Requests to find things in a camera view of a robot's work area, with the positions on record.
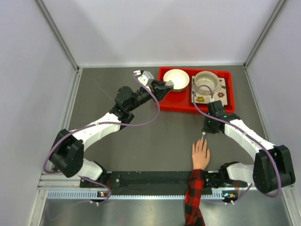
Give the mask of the glitter nail polish bottle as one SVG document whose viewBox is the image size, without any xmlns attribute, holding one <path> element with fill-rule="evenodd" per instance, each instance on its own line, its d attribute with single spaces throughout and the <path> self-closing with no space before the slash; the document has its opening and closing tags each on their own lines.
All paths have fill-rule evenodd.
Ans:
<svg viewBox="0 0 301 226">
<path fill-rule="evenodd" d="M 174 86 L 173 82 L 171 80 L 165 82 L 165 86 Z"/>
</svg>

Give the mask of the red plaid sleeve forearm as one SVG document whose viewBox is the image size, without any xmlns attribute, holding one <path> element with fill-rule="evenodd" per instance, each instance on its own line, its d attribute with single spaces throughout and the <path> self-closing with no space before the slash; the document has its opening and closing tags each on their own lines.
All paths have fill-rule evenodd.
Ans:
<svg viewBox="0 0 301 226">
<path fill-rule="evenodd" d="M 184 218 L 186 226 L 204 226 L 205 222 L 199 208 L 203 193 L 203 170 L 194 169 L 185 192 Z"/>
</svg>

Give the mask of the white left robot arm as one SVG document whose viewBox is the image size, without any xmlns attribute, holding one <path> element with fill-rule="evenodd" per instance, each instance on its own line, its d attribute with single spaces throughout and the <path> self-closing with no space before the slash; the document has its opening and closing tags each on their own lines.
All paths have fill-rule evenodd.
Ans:
<svg viewBox="0 0 301 226">
<path fill-rule="evenodd" d="M 118 89 L 114 107 L 102 118 L 80 129 L 61 130 L 49 152 L 49 160 L 67 178 L 88 178 L 95 186 L 103 186 L 107 176 L 105 169 L 96 162 L 84 158 L 84 152 L 105 136 L 131 126 L 132 111 L 147 101 L 162 100 L 174 88 L 172 81 L 152 81 L 133 92 L 128 86 Z"/>
</svg>

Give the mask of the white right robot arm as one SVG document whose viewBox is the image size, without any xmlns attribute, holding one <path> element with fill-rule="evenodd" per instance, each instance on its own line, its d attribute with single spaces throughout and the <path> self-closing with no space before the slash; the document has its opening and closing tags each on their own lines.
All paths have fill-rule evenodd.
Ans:
<svg viewBox="0 0 301 226">
<path fill-rule="evenodd" d="M 296 181 L 291 153 L 285 145 L 275 145 L 260 137 L 234 113 L 228 114 L 221 101 L 207 105 L 202 131 L 219 133 L 237 142 L 253 159 L 252 165 L 230 162 L 219 169 L 220 182 L 224 186 L 243 181 L 255 185 L 267 194 L 280 187 L 293 185 Z"/>
</svg>

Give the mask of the person's left hand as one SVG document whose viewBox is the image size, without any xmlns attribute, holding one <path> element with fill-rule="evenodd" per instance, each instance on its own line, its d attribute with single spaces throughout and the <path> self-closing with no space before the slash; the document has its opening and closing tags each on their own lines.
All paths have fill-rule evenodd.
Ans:
<svg viewBox="0 0 301 226">
<path fill-rule="evenodd" d="M 192 144 L 192 165 L 194 170 L 204 170 L 210 161 L 210 150 L 207 140 L 202 137 Z"/>
</svg>

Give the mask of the red plastic tray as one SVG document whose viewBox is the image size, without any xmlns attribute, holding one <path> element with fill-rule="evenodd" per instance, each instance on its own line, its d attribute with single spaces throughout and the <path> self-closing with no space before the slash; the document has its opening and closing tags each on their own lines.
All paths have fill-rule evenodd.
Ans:
<svg viewBox="0 0 301 226">
<path fill-rule="evenodd" d="M 181 68 L 190 77 L 190 84 L 181 92 L 169 92 L 165 98 L 160 101 L 160 109 L 162 111 L 182 112 L 182 113 L 198 113 L 194 104 L 191 102 L 191 82 L 192 76 L 202 72 L 203 69 Z M 227 89 L 228 105 L 224 106 L 227 113 L 235 112 L 235 99 L 232 85 L 231 73 L 228 71 L 210 70 L 217 75 L 218 78 L 224 78 Z"/>
</svg>

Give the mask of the floral white bowl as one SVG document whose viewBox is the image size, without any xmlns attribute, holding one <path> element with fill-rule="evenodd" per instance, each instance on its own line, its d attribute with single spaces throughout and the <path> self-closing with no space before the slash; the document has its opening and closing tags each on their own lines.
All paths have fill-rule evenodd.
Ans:
<svg viewBox="0 0 301 226">
<path fill-rule="evenodd" d="M 174 84 L 173 92 L 184 91 L 190 83 L 189 75 L 180 69 L 172 69 L 167 71 L 163 76 L 164 82 L 171 81 Z"/>
</svg>

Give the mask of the square floral saucer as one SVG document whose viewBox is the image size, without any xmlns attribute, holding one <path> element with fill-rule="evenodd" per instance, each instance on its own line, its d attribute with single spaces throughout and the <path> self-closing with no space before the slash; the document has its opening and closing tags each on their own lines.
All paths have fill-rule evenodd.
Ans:
<svg viewBox="0 0 301 226">
<path fill-rule="evenodd" d="M 194 79 L 195 76 L 192 76 L 191 102 L 193 103 L 193 98 L 195 98 L 196 104 L 210 103 L 212 99 L 211 99 L 211 91 L 209 90 L 209 88 L 201 87 L 198 89 L 196 95 L 194 95 L 195 89 L 197 88 Z M 219 85 L 215 90 L 213 90 L 213 100 L 214 101 L 220 100 L 224 106 L 228 105 L 226 82 L 224 78 L 219 78 Z"/>
</svg>

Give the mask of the grey ceramic cup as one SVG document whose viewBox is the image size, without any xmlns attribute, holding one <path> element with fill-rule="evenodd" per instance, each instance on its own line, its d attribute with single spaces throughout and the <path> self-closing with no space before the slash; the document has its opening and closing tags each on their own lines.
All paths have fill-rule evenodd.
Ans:
<svg viewBox="0 0 301 226">
<path fill-rule="evenodd" d="M 208 90 L 209 87 L 212 91 L 218 88 L 219 78 L 213 72 L 202 71 L 195 75 L 194 84 L 196 87 L 203 85 L 200 90 Z"/>
</svg>

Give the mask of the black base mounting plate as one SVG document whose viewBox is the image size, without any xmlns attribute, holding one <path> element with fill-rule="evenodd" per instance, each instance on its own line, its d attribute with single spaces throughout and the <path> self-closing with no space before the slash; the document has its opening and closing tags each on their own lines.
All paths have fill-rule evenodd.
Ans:
<svg viewBox="0 0 301 226">
<path fill-rule="evenodd" d="M 103 182 L 114 195 L 184 195 L 191 174 L 191 171 L 113 171 L 107 173 Z M 100 187 L 83 179 L 79 186 Z M 217 171 L 205 172 L 203 193 L 209 194 L 214 188 L 236 190 L 237 183 L 224 182 Z"/>
</svg>

